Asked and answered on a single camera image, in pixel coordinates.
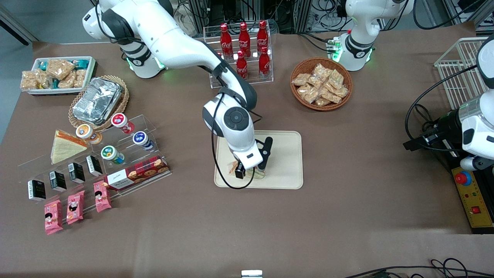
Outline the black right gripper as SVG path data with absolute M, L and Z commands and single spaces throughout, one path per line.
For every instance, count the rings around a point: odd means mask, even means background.
M 255 142 L 263 158 L 263 161 L 257 165 L 257 170 L 259 172 L 265 172 L 267 161 L 271 154 L 271 148 L 273 146 L 273 138 L 266 137 L 264 141 L 255 139 Z M 239 179 L 243 179 L 246 175 L 245 173 L 246 173 L 245 166 L 242 164 L 242 162 L 237 162 L 237 166 L 235 167 L 235 177 Z

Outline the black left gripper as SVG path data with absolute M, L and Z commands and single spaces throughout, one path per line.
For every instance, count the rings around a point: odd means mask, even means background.
M 450 110 L 437 119 L 437 124 L 423 124 L 421 136 L 403 143 L 409 151 L 431 149 L 435 136 L 448 149 L 462 150 L 462 125 L 459 121 L 459 110 Z

